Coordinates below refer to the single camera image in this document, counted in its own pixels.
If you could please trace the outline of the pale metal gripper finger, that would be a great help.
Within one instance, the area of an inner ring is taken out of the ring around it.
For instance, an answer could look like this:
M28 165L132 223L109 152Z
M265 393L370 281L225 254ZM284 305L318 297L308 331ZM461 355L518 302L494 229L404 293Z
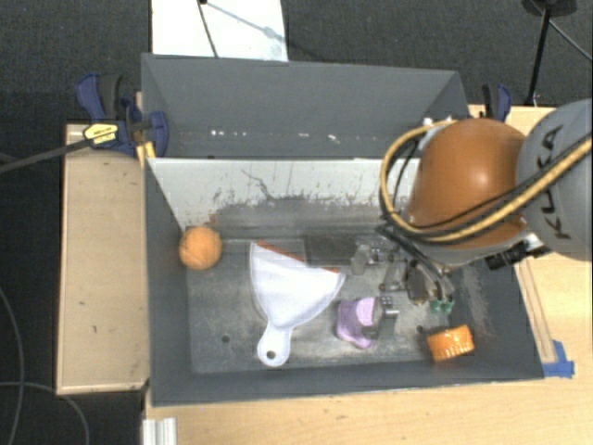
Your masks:
M360 245L350 260L350 269L354 275L363 275L369 267L385 261L385 251L371 245Z
M399 308L392 297L377 297L373 311L374 338L392 335L398 316Z

